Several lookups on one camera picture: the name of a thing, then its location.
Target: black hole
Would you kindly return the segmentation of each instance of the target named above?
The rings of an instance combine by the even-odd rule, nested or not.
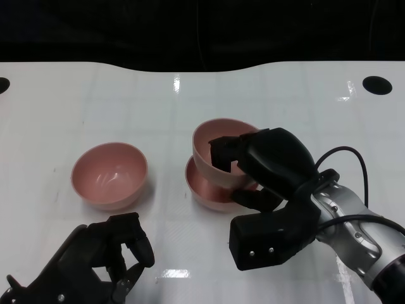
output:
[[[379,76],[369,76],[363,80],[363,87],[372,94],[387,95],[392,91],[391,83]]]
[[[10,81],[7,78],[0,77],[0,94],[7,91]]]

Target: table surface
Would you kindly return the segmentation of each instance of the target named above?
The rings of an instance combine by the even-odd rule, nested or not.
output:
[[[386,96],[362,81],[388,79]],[[127,303],[380,303],[335,253],[315,241],[286,264],[240,272],[228,248],[232,218],[198,205],[184,179],[192,132],[232,117],[293,132],[314,159],[340,145],[364,156],[370,208],[405,224],[405,63],[271,63],[222,73],[147,73],[100,63],[0,63],[0,290],[12,274],[31,283],[79,224],[105,221],[70,184],[77,158],[101,143],[140,148],[149,187],[137,205],[156,265]],[[359,163],[331,156],[341,184],[363,197]],[[135,263],[123,252],[128,265]],[[104,279],[108,275],[97,270]]]

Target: screw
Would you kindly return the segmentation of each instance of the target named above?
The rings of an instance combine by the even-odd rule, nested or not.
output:
[[[58,302],[59,302],[59,303],[62,303],[64,300],[65,300],[65,296],[64,296],[63,294],[60,294],[60,295],[58,296]]]
[[[357,268],[357,271],[358,271],[359,276],[361,276],[361,277],[364,277],[366,275],[366,272],[361,268]]]

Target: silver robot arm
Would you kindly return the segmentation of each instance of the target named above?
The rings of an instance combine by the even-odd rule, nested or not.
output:
[[[311,199],[321,210],[319,224],[345,215],[377,215],[364,206],[356,193],[336,182],[315,193]],[[326,228],[316,238],[332,247],[342,262],[355,271],[383,303],[400,303],[385,300],[393,292],[402,290],[400,295],[403,295],[405,289],[405,236],[400,232],[382,224],[352,221]],[[392,284],[399,283],[398,291],[393,291]]]

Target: bowl rim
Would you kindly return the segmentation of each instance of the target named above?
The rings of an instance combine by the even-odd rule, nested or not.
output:
[[[236,203],[235,203],[234,201],[232,201],[232,200],[226,201],[226,202],[223,202],[223,201],[212,201],[212,200],[210,200],[210,199],[203,198],[199,193],[197,193],[197,192],[191,187],[191,185],[190,185],[190,183],[189,183],[189,179],[187,178],[187,169],[189,168],[189,165],[191,164],[191,162],[194,162],[194,165],[196,165],[196,161],[194,160],[194,157],[193,157],[193,156],[191,156],[191,157],[189,158],[189,161],[187,162],[187,164],[186,164],[186,166],[185,166],[184,175],[185,175],[185,181],[186,181],[186,183],[187,183],[188,187],[190,188],[190,190],[191,190],[191,192],[192,192],[193,195],[198,196],[198,197],[199,197],[200,199],[202,199],[202,200],[211,201],[211,202],[216,203],[216,204],[231,204],[231,203],[236,204]]]
[[[80,161],[87,153],[90,153],[91,151],[93,151],[93,150],[95,150],[95,149],[97,149],[97,148],[100,148],[101,146],[108,146],[108,145],[110,145],[110,144],[122,144],[122,145],[124,145],[124,146],[129,146],[129,147],[131,147],[131,148],[137,150],[137,151],[140,153],[140,155],[142,156],[142,159],[143,159],[144,162],[145,162],[145,165],[146,165],[146,174],[145,174],[144,178],[142,179],[142,181],[140,182],[140,184],[137,186],[137,188],[136,188],[134,191],[132,191],[131,194],[129,194],[128,196],[126,196],[126,197],[124,197],[124,198],[121,198],[121,199],[118,199],[118,200],[116,200],[116,201],[109,201],[109,202],[94,201],[93,199],[89,199],[89,198],[86,198],[86,197],[82,196],[82,195],[77,191],[75,185],[73,184],[73,173],[75,172],[76,166],[77,166],[77,164],[79,163],[79,161]],[[126,199],[128,199],[129,197],[133,196],[135,193],[137,193],[137,192],[144,186],[144,184],[146,183],[148,171],[149,171],[149,167],[148,167],[148,164],[147,164],[146,157],[145,157],[145,155],[143,154],[143,152],[142,152],[140,149],[138,149],[138,148],[135,147],[135,146],[132,146],[131,144],[127,144],[126,142],[118,142],[118,141],[106,142],[106,143],[104,143],[104,144],[99,144],[99,145],[94,146],[93,148],[87,150],[85,153],[83,153],[83,154],[77,159],[77,161],[75,162],[75,164],[74,164],[74,166],[73,166],[73,168],[72,168],[72,172],[71,172],[71,174],[70,174],[70,183],[72,184],[72,188],[73,188],[73,190],[76,192],[76,194],[79,195],[84,201],[86,201],[86,202],[88,202],[88,203],[90,203],[90,204],[92,204],[92,205],[112,205],[112,204],[121,203],[123,200],[126,200]]]
[[[226,171],[222,171],[222,170],[220,170],[220,169],[218,169],[218,168],[215,168],[214,166],[212,166],[212,164],[208,163],[208,162],[201,156],[201,154],[198,152],[198,150],[197,150],[197,148],[196,148],[196,145],[195,145],[196,132],[197,132],[198,129],[199,129],[200,127],[202,127],[203,125],[208,124],[208,123],[211,123],[211,122],[213,122],[213,121],[215,121],[215,120],[231,120],[231,121],[233,121],[233,122],[241,122],[241,123],[243,123],[243,124],[245,124],[245,125],[248,125],[248,126],[254,128],[254,129],[256,129],[257,131],[258,131],[259,129],[258,129],[257,127],[255,127],[255,126],[253,126],[253,125],[251,125],[251,124],[249,124],[249,123],[247,123],[247,122],[243,122],[243,121],[241,121],[241,120],[239,120],[239,119],[223,117],[223,118],[213,118],[213,119],[210,119],[210,120],[207,120],[207,121],[205,121],[205,122],[200,123],[200,124],[198,125],[198,127],[196,127],[196,129],[194,130],[194,132],[193,132],[193,134],[192,134],[192,147],[193,147],[193,150],[196,152],[196,154],[198,155],[198,157],[200,157],[200,159],[202,159],[202,161],[203,161],[205,164],[209,165],[209,166],[210,166],[211,168],[213,168],[215,171],[220,172],[220,173],[222,173],[222,174],[224,174],[224,175],[226,175],[226,176],[233,176],[233,177],[235,177],[235,176],[243,176],[243,175],[246,175],[245,173],[243,173],[243,174],[233,174],[233,173],[231,173],[231,172],[226,172]]]

